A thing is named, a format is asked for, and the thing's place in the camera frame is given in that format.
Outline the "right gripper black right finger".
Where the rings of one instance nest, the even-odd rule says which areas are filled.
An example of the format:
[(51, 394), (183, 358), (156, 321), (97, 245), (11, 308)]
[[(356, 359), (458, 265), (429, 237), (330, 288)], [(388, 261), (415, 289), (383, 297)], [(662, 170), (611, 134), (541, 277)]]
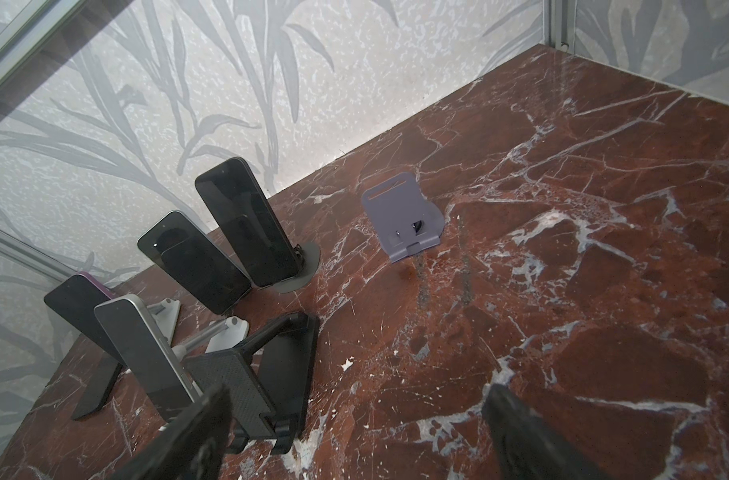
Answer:
[(506, 386), (490, 386), (481, 412), (504, 479), (609, 477)]

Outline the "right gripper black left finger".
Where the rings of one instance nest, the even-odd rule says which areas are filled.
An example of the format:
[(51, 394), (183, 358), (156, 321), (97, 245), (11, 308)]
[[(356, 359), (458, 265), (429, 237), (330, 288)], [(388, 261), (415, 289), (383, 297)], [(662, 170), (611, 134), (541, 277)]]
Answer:
[(230, 390), (223, 385), (212, 387), (112, 478), (216, 479), (226, 455), (230, 427)]

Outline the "black folding phone stand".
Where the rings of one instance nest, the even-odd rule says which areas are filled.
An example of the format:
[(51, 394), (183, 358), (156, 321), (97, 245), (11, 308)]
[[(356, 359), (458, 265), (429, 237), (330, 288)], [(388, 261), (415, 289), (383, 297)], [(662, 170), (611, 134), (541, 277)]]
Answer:
[(272, 455), (288, 453), (306, 426), (320, 320), (284, 314), (238, 345), (182, 361), (206, 390), (226, 386), (236, 420), (226, 451), (240, 454), (252, 440), (274, 440)]

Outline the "grey purple phone stand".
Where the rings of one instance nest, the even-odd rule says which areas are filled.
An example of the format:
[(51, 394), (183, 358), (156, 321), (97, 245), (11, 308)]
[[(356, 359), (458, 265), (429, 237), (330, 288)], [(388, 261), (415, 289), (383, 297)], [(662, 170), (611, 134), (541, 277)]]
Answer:
[(411, 172), (401, 172), (362, 194), (362, 206), (391, 263), (440, 244), (445, 220)]

